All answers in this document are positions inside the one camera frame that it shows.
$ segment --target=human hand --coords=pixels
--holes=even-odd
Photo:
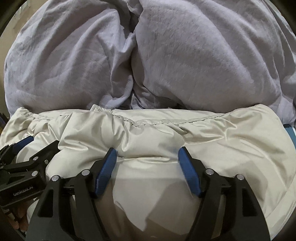
[[[11,209],[12,214],[16,217],[15,220],[6,215],[8,222],[14,229],[20,229],[22,232],[27,231],[29,227],[27,220],[27,209],[29,205],[29,202],[24,202]]]

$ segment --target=finger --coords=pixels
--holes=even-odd
[[[27,210],[28,210],[28,207],[30,206],[30,204],[31,204],[31,202],[28,201],[28,202],[23,202],[18,205],[17,211],[16,211],[18,218],[23,218],[27,214]]]
[[[10,217],[6,216],[8,222],[14,229],[19,229],[19,224],[16,221],[13,221]]]
[[[20,220],[19,227],[22,232],[25,232],[28,230],[29,224],[28,224],[27,215],[23,216],[23,218]]]
[[[18,218],[23,218],[24,216],[26,216],[27,214],[27,206],[25,203],[22,203],[20,204],[18,207],[17,207],[17,212],[16,212],[16,215]]]

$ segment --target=puffer jacket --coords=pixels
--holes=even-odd
[[[272,238],[296,206],[295,147],[280,119],[261,104],[227,114],[96,105],[89,111],[33,114],[20,108],[1,134],[0,148],[29,135],[34,141],[17,162],[59,140],[61,151],[46,168],[48,178],[75,176],[110,147],[117,150],[111,181],[96,202],[111,240],[184,240],[200,200],[191,194],[178,163],[182,146],[220,175],[246,177]]]

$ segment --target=wall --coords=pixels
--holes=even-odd
[[[47,0],[28,0],[14,15],[0,37],[0,112],[9,116],[4,97],[4,60],[19,31]]]

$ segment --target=metal screw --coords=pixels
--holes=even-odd
[[[32,172],[32,177],[35,177],[35,176],[37,176],[38,175],[38,171],[34,171],[34,172]]]
[[[206,174],[208,174],[208,175],[213,175],[214,174],[214,170],[213,169],[210,169],[210,168],[208,168],[208,169],[206,169]]]
[[[237,179],[238,180],[244,180],[244,176],[242,174],[237,174]]]
[[[81,174],[82,174],[83,176],[87,176],[88,174],[90,174],[90,171],[89,171],[88,169],[86,169],[86,170],[83,170],[83,171],[81,172]]]
[[[55,181],[57,181],[59,179],[59,176],[58,175],[54,175],[53,177],[52,177],[52,180],[55,182]]]

